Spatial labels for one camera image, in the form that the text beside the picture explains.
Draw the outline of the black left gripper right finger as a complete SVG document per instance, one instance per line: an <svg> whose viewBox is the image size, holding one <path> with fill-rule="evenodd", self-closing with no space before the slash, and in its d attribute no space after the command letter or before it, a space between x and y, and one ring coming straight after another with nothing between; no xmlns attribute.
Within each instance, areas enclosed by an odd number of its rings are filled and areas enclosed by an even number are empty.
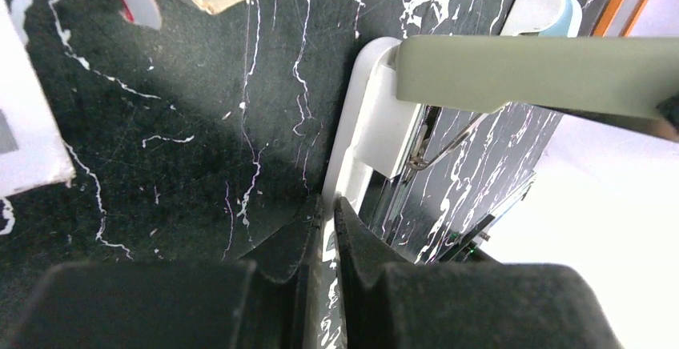
<svg viewBox="0 0 679 349"><path fill-rule="evenodd" d="M334 205L350 348L617 348L597 297L554 264L410 263Z"/></svg>

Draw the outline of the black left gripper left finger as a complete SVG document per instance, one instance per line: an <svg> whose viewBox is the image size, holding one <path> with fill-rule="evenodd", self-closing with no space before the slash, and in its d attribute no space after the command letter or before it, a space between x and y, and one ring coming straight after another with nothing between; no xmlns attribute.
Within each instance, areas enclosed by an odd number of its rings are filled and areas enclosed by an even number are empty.
<svg viewBox="0 0 679 349"><path fill-rule="evenodd" d="M301 348L322 199L238 259L63 263L4 348Z"/></svg>

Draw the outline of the cream white stapler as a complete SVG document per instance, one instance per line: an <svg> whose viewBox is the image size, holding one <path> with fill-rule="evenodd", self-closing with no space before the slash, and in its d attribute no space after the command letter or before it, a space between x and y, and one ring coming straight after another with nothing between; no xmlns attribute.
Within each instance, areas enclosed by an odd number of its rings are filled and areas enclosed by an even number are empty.
<svg viewBox="0 0 679 349"><path fill-rule="evenodd" d="M324 262L335 201L359 210L374 173L412 181L513 103L648 133L677 128L676 38L384 37L359 53L323 184Z"/></svg>

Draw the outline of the white red staple box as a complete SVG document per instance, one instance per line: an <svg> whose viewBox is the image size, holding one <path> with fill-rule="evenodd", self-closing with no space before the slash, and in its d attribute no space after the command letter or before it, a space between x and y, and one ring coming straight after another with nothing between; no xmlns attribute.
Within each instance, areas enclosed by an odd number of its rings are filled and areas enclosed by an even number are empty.
<svg viewBox="0 0 679 349"><path fill-rule="evenodd" d="M75 168L27 53L33 0L1 0L1 196L75 177Z"/></svg>

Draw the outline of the light blue eraser block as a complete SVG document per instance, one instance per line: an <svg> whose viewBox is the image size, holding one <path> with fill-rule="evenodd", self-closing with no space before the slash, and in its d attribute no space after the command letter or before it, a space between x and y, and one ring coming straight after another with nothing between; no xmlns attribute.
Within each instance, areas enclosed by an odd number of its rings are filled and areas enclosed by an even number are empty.
<svg viewBox="0 0 679 349"><path fill-rule="evenodd" d="M500 36L575 38L582 17L577 0L514 0Z"/></svg>

